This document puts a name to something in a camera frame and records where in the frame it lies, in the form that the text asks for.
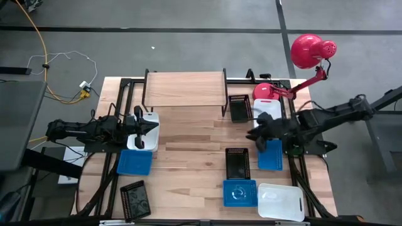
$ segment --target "blue plastic tray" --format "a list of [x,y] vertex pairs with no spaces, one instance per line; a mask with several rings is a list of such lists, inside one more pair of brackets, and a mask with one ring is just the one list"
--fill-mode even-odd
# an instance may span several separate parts
[[261,170],[278,170],[282,171],[282,141],[272,140],[266,141],[266,150],[258,152],[258,168]]
[[256,207],[257,183],[255,180],[224,180],[225,207]]
[[152,151],[122,150],[117,173],[148,176],[152,165]]

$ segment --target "white container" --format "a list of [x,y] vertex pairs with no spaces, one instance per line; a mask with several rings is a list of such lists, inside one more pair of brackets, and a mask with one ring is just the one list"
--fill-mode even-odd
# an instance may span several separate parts
[[[282,118],[281,102],[271,99],[254,100],[253,117],[256,119],[263,112],[270,114],[274,120]],[[254,128],[257,126],[257,120],[254,120]]]
[[152,129],[149,133],[145,136],[142,135],[141,139],[144,141],[144,149],[138,149],[135,145],[135,138],[137,137],[136,134],[132,134],[128,136],[127,139],[127,148],[136,151],[157,151],[158,150],[158,143],[159,143],[159,130],[160,130],[160,122],[159,122],[159,115],[156,112],[149,112],[143,115],[143,119],[150,121],[150,122],[157,122],[159,126]]
[[258,214],[302,222],[305,218],[302,190],[296,186],[261,183],[258,186]]

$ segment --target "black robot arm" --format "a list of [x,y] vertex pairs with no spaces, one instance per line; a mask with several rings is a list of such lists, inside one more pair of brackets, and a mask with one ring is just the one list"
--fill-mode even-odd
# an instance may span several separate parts
[[124,119],[121,120],[108,114],[98,119],[92,118],[88,123],[65,122],[57,119],[48,124],[46,136],[49,141],[53,142],[66,137],[76,137],[84,144],[99,143],[121,147],[127,144],[129,135],[137,134],[135,145],[137,148],[143,149],[144,142],[142,142],[141,136],[159,126],[159,123],[144,120],[140,106],[134,107],[134,115],[135,117],[124,116]]
[[337,127],[345,122],[368,120],[374,109],[365,95],[358,95],[347,103],[328,109],[309,109],[297,112],[295,119],[275,119],[262,113],[258,116],[259,126],[248,131],[246,136],[256,142],[260,151],[266,149],[268,139],[279,138],[287,149],[294,149],[309,143],[317,134]]

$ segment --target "concrete floor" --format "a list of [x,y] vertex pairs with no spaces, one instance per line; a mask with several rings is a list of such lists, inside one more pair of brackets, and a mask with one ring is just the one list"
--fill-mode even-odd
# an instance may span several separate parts
[[[278,20],[275,0],[51,0],[45,1],[32,17],[38,26],[252,28],[267,31],[286,26],[289,30],[331,30],[322,37],[336,41],[338,52],[331,60],[330,78],[310,88],[313,100],[323,107],[330,107],[363,93],[372,102],[401,85],[402,36],[378,34],[402,30],[399,13],[402,1],[282,0],[282,7],[285,24]],[[0,23],[29,26],[13,4],[0,11]],[[379,32],[342,35],[345,31],[355,30]],[[99,74],[93,87],[98,92],[105,76],[142,75],[145,68],[188,71],[226,67],[228,77],[243,77],[247,69],[252,68],[256,73],[269,72],[274,78],[292,77],[284,51],[288,43],[283,41],[280,33],[42,34],[49,52],[77,50],[97,62]],[[43,53],[34,32],[0,31],[0,37],[0,65],[26,66],[31,55]],[[288,35],[290,45],[296,37]],[[51,64],[48,83],[60,95],[73,96],[79,90],[78,85],[83,80],[89,81],[94,74],[93,64],[81,56],[72,56],[71,60],[60,56]],[[41,64],[40,59],[32,61],[34,72],[40,70]],[[296,68],[295,76],[310,78],[313,70]],[[36,75],[0,75],[0,78],[43,79]],[[54,119],[86,121],[96,105],[95,96],[76,105],[44,99],[32,137],[42,136],[47,123]],[[401,185],[366,183],[366,177],[380,170],[381,165],[376,161],[365,123],[345,124],[323,136],[339,145],[328,154],[338,213],[362,215],[368,222],[401,225]],[[73,139],[67,139],[65,143],[79,144]]]

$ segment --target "black basket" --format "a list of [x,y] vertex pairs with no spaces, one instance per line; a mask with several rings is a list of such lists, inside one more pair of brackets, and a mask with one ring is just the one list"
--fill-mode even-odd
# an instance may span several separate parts
[[120,194],[127,223],[151,215],[143,180],[121,187]]
[[249,150],[247,148],[226,148],[226,178],[250,180]]
[[248,95],[230,95],[229,107],[232,122],[247,122],[253,118]]

